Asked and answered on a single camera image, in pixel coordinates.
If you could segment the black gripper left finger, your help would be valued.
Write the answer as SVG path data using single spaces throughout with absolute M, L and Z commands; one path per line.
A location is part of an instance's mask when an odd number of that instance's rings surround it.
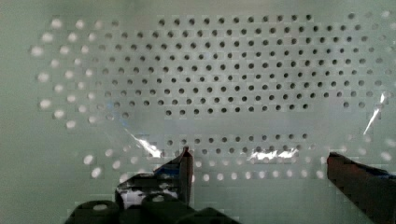
M 115 202 L 122 208 L 140 205 L 150 194 L 168 194 L 189 204 L 193 175 L 193 156 L 189 147 L 151 173 L 134 175 L 117 185 Z

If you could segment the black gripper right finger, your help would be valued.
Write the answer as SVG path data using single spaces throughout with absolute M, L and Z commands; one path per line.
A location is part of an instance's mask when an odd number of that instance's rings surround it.
M 395 175 L 331 152 L 327 177 L 375 224 L 395 224 Z

